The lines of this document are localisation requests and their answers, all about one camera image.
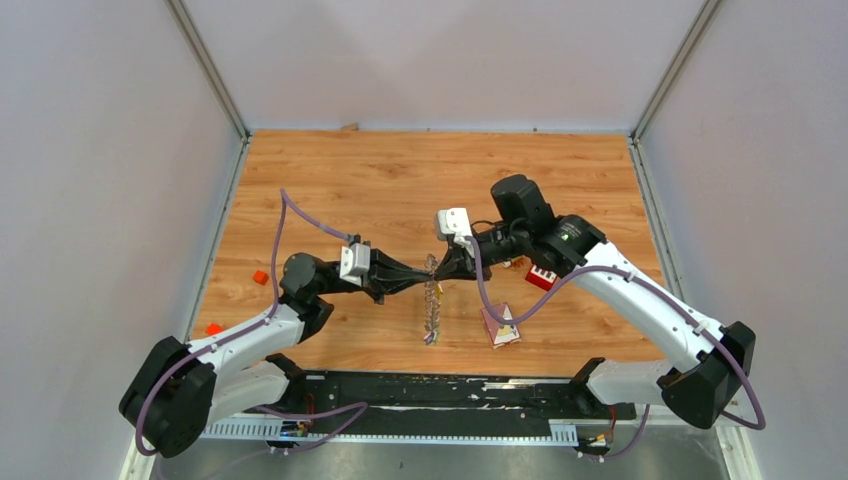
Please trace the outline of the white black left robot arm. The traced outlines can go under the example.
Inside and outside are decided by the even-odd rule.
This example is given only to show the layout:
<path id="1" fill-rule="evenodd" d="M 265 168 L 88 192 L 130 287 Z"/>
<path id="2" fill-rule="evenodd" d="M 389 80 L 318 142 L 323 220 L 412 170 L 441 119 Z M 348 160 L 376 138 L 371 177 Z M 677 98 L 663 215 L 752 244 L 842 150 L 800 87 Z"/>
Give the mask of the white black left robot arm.
<path id="1" fill-rule="evenodd" d="M 153 346 L 119 402 L 137 450 L 171 458 L 208 425 L 235 413 L 270 404 L 298 411 L 307 389 L 281 352 L 323 328 L 334 311 L 326 296 L 362 292 L 381 304 L 432 277 L 365 244 L 343 248 L 337 261 L 291 255 L 280 293 L 262 313 L 202 340 L 169 336 Z"/>

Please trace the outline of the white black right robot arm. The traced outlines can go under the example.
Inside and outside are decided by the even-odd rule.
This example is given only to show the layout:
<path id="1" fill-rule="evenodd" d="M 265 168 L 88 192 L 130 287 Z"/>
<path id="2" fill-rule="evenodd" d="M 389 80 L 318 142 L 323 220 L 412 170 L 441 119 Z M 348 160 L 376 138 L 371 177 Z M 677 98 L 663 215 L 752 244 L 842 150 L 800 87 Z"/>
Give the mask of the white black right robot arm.
<path id="1" fill-rule="evenodd" d="M 500 220 L 476 231 L 464 208 L 439 211 L 435 224 L 449 249 L 438 281 L 476 282 L 484 310 L 500 325 L 529 320 L 573 283 L 613 308 L 661 350 L 663 360 L 589 361 L 571 390 L 571 403 L 596 417 L 619 403 L 664 404 L 687 424 L 711 428 L 725 417 L 753 430 L 766 418 L 749 380 L 756 335 L 741 321 L 731 325 L 672 295 L 628 260 L 604 233 L 576 215 L 557 215 L 536 182 L 516 174 L 490 189 Z M 489 267 L 517 257 L 551 273 L 556 283 L 525 313 L 504 316 L 485 287 Z"/>

